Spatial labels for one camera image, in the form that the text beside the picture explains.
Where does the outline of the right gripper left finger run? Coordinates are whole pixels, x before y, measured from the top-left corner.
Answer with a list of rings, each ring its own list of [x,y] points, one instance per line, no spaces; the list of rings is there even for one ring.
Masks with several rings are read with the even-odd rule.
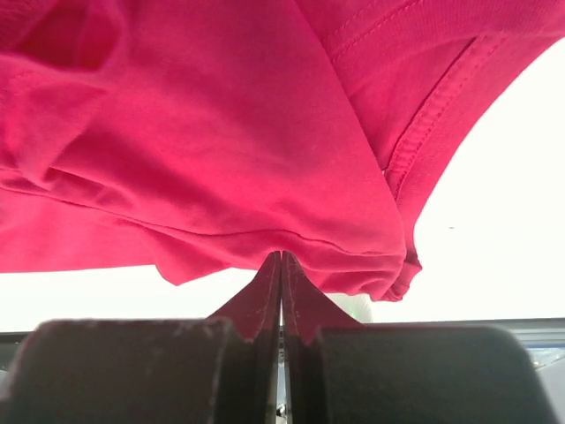
[[[4,423],[272,423],[282,258],[203,320],[67,320],[28,335]]]

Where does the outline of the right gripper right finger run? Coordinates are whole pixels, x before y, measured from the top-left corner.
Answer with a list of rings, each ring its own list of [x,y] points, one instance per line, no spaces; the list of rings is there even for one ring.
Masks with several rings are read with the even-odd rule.
[[[505,329],[363,324],[281,263],[290,423],[553,423],[531,359]]]

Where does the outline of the pink t shirt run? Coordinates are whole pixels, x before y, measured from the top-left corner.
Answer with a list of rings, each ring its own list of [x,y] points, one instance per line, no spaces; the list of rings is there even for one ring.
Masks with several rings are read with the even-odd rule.
[[[1,270],[280,250],[398,301],[453,154],[563,35],[561,1],[4,1]]]

